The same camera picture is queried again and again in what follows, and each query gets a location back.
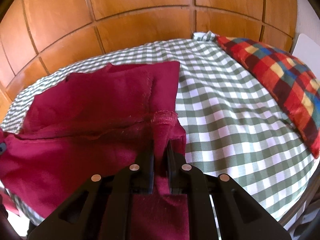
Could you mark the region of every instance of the wooden headboard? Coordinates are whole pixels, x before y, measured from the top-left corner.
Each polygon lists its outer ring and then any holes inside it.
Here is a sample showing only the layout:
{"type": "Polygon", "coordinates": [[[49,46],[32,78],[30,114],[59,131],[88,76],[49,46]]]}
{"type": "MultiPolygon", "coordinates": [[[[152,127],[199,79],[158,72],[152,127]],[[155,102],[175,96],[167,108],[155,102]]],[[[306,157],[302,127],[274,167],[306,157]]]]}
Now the wooden headboard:
{"type": "Polygon", "coordinates": [[[297,0],[15,0],[0,23],[0,110],[68,64],[196,31],[289,51],[296,20],[297,0]]]}

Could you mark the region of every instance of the green and white checkered fabric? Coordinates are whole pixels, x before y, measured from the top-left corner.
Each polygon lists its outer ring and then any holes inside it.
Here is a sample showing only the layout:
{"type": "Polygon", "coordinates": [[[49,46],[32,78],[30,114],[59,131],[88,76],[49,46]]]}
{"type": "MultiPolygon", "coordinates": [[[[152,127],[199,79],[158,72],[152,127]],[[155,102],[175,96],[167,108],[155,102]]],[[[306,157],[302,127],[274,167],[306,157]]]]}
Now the green and white checkered fabric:
{"type": "MultiPolygon", "coordinates": [[[[192,40],[157,41],[83,60],[43,77],[12,103],[1,127],[18,133],[35,95],[69,73],[111,62],[180,62],[176,112],[187,132],[186,160],[203,172],[228,173],[279,220],[300,198],[315,160],[268,91],[215,42],[211,32],[192,40]]],[[[16,202],[24,205],[18,198],[16,202]]],[[[24,206],[36,224],[41,221],[24,206]]]]}

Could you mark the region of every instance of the red plaid pillow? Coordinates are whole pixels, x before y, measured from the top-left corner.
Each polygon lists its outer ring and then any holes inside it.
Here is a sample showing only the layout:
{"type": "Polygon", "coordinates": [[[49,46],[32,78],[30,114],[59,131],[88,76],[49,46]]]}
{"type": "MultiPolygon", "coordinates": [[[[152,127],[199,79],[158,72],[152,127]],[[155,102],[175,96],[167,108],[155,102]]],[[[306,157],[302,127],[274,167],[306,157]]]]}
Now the red plaid pillow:
{"type": "Polygon", "coordinates": [[[320,89],[312,71],[296,57],[262,42],[221,36],[217,41],[269,91],[318,158],[320,89]]]}

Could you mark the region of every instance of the round metal pin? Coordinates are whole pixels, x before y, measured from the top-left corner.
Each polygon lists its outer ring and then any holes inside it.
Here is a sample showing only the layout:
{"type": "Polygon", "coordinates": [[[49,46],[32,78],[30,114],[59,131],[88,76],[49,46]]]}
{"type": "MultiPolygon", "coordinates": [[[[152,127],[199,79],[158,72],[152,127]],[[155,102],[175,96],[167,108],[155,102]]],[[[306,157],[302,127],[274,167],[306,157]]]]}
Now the round metal pin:
{"type": "Polygon", "coordinates": [[[91,180],[94,182],[99,181],[100,179],[101,179],[101,176],[99,174],[93,175],[91,177],[91,180]]]}
{"type": "Polygon", "coordinates": [[[184,171],[190,171],[192,166],[190,164],[183,164],[181,166],[181,168],[184,170],[184,171]]]}
{"type": "Polygon", "coordinates": [[[140,169],[140,166],[138,164],[132,164],[130,165],[130,170],[132,171],[137,171],[138,169],[140,169]]]}
{"type": "Polygon", "coordinates": [[[221,174],[220,179],[222,181],[229,181],[230,177],[227,174],[221,174]]]}

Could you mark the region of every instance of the folded red garment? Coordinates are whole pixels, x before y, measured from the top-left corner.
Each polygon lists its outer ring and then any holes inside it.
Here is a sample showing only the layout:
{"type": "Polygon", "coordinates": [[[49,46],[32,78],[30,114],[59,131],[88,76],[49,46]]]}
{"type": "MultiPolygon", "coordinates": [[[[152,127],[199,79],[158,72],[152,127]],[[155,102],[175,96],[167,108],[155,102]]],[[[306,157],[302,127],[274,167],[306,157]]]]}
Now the folded red garment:
{"type": "Polygon", "coordinates": [[[0,130],[0,179],[47,217],[93,174],[113,175],[153,144],[154,193],[134,196],[131,239],[189,239],[187,199],[169,195],[163,165],[169,139],[185,153],[174,112],[179,67],[108,64],[70,74],[35,96],[20,134],[0,130]]]}

